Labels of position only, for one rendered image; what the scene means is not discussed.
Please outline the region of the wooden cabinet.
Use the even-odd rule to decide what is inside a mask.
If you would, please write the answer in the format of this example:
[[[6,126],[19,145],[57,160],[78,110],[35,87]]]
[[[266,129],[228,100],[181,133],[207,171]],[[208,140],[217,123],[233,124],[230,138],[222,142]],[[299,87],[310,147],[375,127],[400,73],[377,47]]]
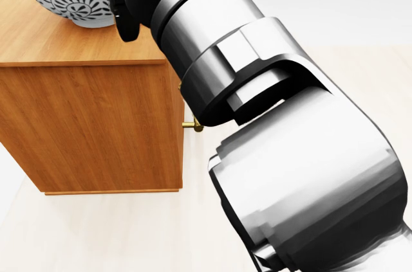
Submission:
[[[0,0],[0,143],[45,194],[181,189],[179,84],[146,27],[124,42]]]

